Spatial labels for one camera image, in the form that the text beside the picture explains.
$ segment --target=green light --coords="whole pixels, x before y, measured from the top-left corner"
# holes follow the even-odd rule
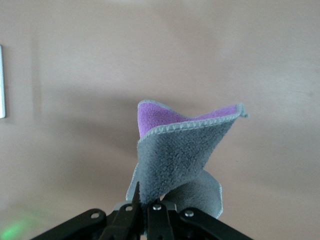
[[[16,222],[1,233],[1,240],[15,240],[26,229],[26,222]]]

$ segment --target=beige surface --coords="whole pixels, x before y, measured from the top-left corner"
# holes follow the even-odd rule
[[[29,239],[124,200],[137,104],[187,116],[243,102],[207,170],[220,220],[256,240],[320,238],[320,1],[0,0],[8,117],[0,231]]]

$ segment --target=microfiber cloth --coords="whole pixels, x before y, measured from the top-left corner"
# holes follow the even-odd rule
[[[243,104],[187,117],[160,102],[143,100],[137,115],[138,163],[126,199],[132,200],[139,182],[144,206],[165,195],[178,212],[194,207],[218,218],[223,211],[222,187],[204,167],[235,120],[248,116]]]

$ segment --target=folded cloth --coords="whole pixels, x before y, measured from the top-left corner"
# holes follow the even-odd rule
[[[138,163],[126,199],[140,182],[140,201],[147,205],[163,195],[177,209],[194,207],[214,218],[223,211],[222,188],[204,167],[215,147],[238,117],[243,104],[197,117],[183,116],[153,100],[138,104]]]

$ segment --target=purple side of cloth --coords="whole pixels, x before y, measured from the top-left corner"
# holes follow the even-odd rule
[[[231,105],[220,108],[218,110],[208,112],[201,116],[187,117],[180,115],[172,109],[163,107],[153,102],[144,102],[138,107],[138,128],[140,138],[142,138],[149,130],[161,126],[174,123],[182,123],[189,121],[198,121],[206,119],[215,119],[237,112],[237,105]]]

